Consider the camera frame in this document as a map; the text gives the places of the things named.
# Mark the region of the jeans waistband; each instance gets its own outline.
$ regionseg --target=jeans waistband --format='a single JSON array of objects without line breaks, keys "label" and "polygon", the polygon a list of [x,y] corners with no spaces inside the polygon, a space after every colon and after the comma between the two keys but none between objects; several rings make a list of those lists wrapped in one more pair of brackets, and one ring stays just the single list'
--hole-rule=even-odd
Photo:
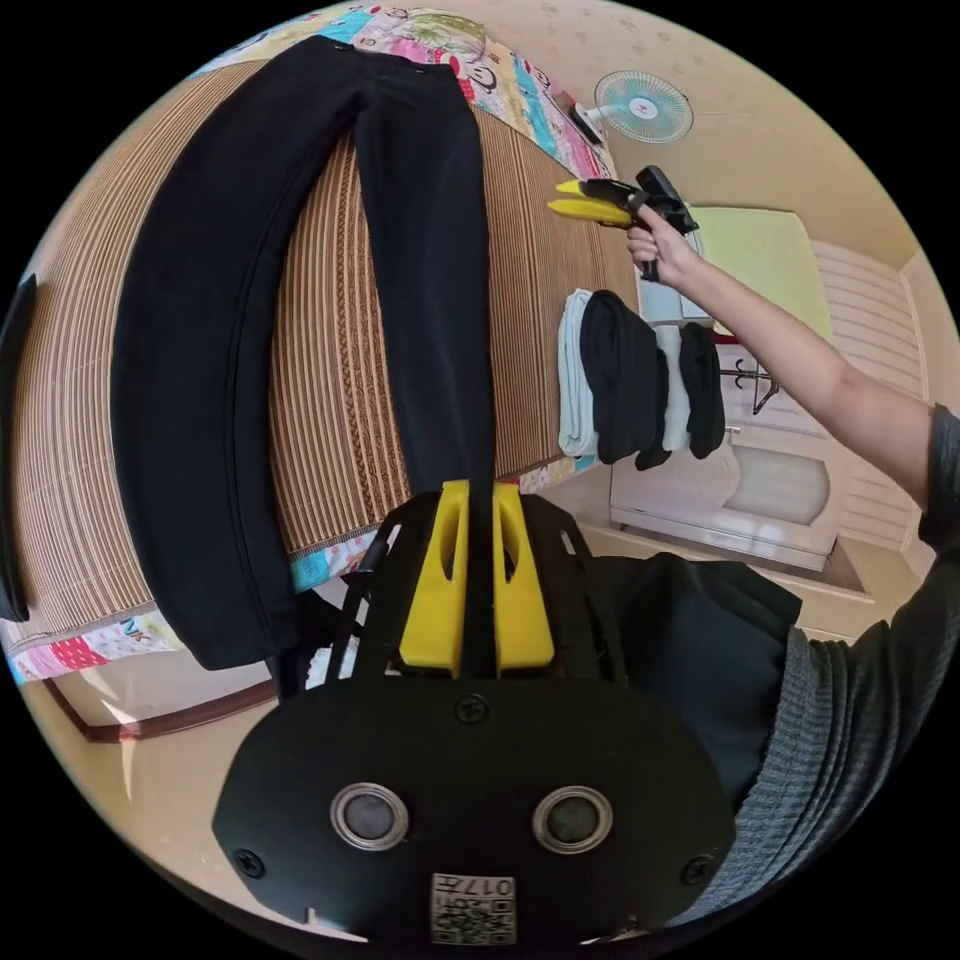
[{"label": "jeans waistband", "polygon": [[343,43],[341,40],[331,40],[329,37],[315,36],[310,39],[344,56],[355,57],[358,66],[377,65],[391,70],[409,71],[412,74],[418,74],[420,76],[443,77],[446,78],[447,81],[449,81],[451,77],[456,76],[453,67],[446,63],[416,63],[413,60],[408,60],[406,57],[397,56],[393,53],[383,53],[379,50],[364,50],[352,44]]}]

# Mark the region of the hand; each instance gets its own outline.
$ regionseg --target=hand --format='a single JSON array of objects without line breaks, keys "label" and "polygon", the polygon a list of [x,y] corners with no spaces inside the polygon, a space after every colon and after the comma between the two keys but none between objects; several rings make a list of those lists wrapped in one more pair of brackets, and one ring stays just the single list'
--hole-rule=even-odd
[{"label": "hand", "polygon": [[680,290],[684,280],[700,262],[697,251],[679,231],[674,230],[648,206],[642,206],[637,216],[645,226],[631,227],[627,231],[627,249],[633,262],[640,267],[645,262],[655,260],[660,282]]}]

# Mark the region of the bed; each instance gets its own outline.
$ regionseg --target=bed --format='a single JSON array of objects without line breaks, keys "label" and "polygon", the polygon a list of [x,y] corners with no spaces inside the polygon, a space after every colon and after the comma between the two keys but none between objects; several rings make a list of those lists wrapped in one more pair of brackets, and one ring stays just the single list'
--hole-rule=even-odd
[{"label": "bed", "polygon": [[[267,59],[317,33],[456,72],[484,149],[498,475],[533,492],[593,464],[557,446],[556,328],[576,287],[614,290],[634,308],[637,288],[618,231],[555,217],[546,202],[570,176],[615,176],[609,154],[568,119],[569,97],[480,24],[382,6],[299,17],[205,64],[144,114],[28,266],[41,287],[18,381],[12,483],[31,616],[2,624],[18,682],[182,648],[144,582],[113,471],[109,362],[123,265],[191,132]],[[353,569],[408,494],[348,139],[301,215],[277,309],[272,466],[292,576],[307,590]]]}]

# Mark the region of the gray sweater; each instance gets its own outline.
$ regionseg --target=gray sweater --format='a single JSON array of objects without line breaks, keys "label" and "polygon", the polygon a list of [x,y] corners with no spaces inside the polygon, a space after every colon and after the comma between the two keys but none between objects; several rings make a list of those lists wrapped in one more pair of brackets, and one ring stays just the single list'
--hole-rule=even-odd
[{"label": "gray sweater", "polygon": [[670,926],[704,917],[804,867],[855,820],[913,742],[960,634],[960,421],[934,413],[921,539],[937,560],[891,623],[854,645],[794,630],[763,764],[727,859]]}]

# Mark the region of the screw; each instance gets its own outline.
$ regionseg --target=screw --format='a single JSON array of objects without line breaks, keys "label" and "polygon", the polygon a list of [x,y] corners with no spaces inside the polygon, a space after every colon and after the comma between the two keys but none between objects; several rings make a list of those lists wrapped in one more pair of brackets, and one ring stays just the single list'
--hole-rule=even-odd
[{"label": "screw", "polygon": [[233,855],[233,862],[237,869],[251,880],[259,880],[267,872],[263,861],[252,850],[237,850]]},{"label": "screw", "polygon": [[685,887],[695,887],[697,884],[703,883],[707,878],[707,872],[711,863],[713,863],[713,857],[709,854],[694,857],[683,870],[680,871],[680,882]]},{"label": "screw", "polygon": [[461,723],[480,723],[487,716],[487,701],[470,693],[457,704],[457,719]]}]

